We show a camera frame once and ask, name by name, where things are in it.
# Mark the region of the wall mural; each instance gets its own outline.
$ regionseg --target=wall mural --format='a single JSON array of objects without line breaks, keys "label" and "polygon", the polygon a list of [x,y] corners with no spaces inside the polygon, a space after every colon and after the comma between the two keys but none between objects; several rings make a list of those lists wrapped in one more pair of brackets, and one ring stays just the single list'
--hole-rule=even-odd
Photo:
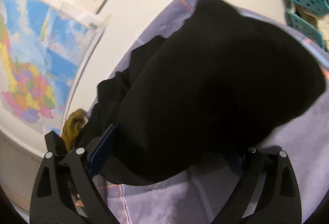
[{"label": "wall mural", "polygon": [[94,29],[40,0],[0,0],[1,105],[41,134],[60,134],[94,36]]}]

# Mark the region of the world map poster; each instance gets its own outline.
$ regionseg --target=world map poster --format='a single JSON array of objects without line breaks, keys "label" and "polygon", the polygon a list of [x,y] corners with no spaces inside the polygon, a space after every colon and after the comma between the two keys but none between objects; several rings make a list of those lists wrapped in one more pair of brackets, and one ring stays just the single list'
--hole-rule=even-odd
[{"label": "world map poster", "polygon": [[1,105],[37,132],[60,129],[95,29],[40,0],[0,0]]}]

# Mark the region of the purple cloth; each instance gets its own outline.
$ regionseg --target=purple cloth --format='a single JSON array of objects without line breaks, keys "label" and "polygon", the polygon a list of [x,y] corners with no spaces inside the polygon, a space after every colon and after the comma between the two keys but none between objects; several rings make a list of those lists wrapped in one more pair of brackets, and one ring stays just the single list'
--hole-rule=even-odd
[{"label": "purple cloth", "polygon": [[[124,55],[116,71],[129,66],[133,49],[156,35],[169,37],[189,18],[198,0],[174,0],[147,27]],[[279,26],[306,47],[329,69],[329,55],[300,32],[246,9],[237,8],[253,17]],[[259,149],[268,151],[281,147],[292,162],[302,201],[303,222],[313,213],[329,189],[329,91],[302,116],[278,127]],[[94,178],[101,196],[120,223],[127,224],[209,224],[225,205],[239,177],[233,174],[218,154],[207,154],[186,171],[151,186],[113,185],[101,176]],[[260,196],[261,178],[245,216],[252,214]]]}]

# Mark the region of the silver screw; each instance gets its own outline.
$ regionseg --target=silver screw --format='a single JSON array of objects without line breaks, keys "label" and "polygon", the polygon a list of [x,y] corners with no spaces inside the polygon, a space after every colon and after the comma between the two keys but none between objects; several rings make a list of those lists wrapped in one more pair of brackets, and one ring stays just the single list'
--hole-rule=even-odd
[{"label": "silver screw", "polygon": [[77,154],[83,154],[85,152],[84,148],[79,148],[75,151]]},{"label": "silver screw", "polygon": [[284,158],[284,157],[287,157],[287,153],[286,153],[285,151],[281,151],[279,154],[280,154],[280,156],[283,157],[283,158]]},{"label": "silver screw", "polygon": [[256,152],[256,148],[255,147],[250,147],[250,148],[248,148],[248,151],[250,151],[251,153],[255,153]]},{"label": "silver screw", "polygon": [[48,153],[46,153],[45,157],[46,157],[47,159],[49,159],[49,158],[53,157],[53,153],[48,152]]}]

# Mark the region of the folded black clothing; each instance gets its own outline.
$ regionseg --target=folded black clothing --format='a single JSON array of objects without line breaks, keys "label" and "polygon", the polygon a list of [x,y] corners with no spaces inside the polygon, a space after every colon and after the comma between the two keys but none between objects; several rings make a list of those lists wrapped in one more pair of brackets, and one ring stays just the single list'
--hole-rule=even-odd
[{"label": "folded black clothing", "polygon": [[324,90],[318,63],[289,34],[222,0],[199,0],[180,30],[133,50],[129,67],[98,85],[76,146],[118,125],[101,174],[116,184],[148,185],[205,151],[258,144]]}]

